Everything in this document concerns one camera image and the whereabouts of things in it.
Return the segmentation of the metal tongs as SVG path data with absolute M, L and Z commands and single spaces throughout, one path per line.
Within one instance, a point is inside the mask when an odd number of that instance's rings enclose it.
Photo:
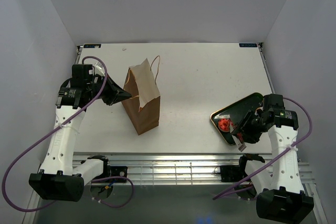
M 236 131 L 238 124 L 234 124 L 233 121 L 230 120 L 229 126 L 230 126 L 230 130 L 229 130 L 230 135 L 232 136 L 238 150 L 240 152 L 243 152 L 246 149 L 246 144 L 243 140 L 242 134 Z

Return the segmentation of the brown paper bag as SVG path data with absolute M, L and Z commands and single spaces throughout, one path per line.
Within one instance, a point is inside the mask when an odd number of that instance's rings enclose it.
M 138 135 L 159 125 L 161 95 L 152 66 L 153 63 L 145 59 L 129 67 L 123 86 L 131 98 L 122 101 L 122 105 Z

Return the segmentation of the red fake donut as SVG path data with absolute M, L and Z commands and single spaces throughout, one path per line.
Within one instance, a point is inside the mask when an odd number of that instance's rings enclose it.
M 230 118 L 222 118 L 218 120 L 218 129 L 222 132 L 230 132 L 231 120 Z

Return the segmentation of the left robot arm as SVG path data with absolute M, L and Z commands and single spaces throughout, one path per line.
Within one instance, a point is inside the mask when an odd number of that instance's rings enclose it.
M 108 158 L 90 156 L 78 167 L 73 167 L 77 136 L 87 104 L 101 99 L 113 105 L 131 98 L 109 76 L 103 76 L 91 64 L 75 64 L 72 76 L 60 87 L 56 101 L 56 132 L 52 134 L 46 157 L 29 184 L 44 200 L 78 202 L 84 187 L 91 180 L 105 182 L 111 177 Z

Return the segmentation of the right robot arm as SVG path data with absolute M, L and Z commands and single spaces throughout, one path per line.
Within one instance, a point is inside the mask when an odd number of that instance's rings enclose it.
M 239 160 L 238 177 L 251 180 L 256 191 L 259 218 L 282 223 L 301 223 L 313 210 L 313 198 L 305 194 L 298 166 L 296 112 L 287 110 L 279 94 L 263 97 L 261 107 L 249 110 L 238 124 L 230 126 L 231 136 L 242 144 L 255 143 L 266 133 L 271 143 L 272 174 L 265 160 L 245 154 Z

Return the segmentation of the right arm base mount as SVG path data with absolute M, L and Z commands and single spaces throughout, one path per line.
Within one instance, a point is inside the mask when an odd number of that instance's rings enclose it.
M 238 182 L 247 176 L 238 165 L 217 166 L 214 174 L 220 176 L 221 182 L 225 183 Z

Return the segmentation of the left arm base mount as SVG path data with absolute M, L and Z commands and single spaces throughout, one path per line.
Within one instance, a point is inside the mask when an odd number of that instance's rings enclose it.
M 109 166 L 110 177 L 127 177 L 128 167 L 127 166 Z M 126 179 L 122 178 L 112 178 L 108 179 L 107 182 L 110 183 L 126 183 Z

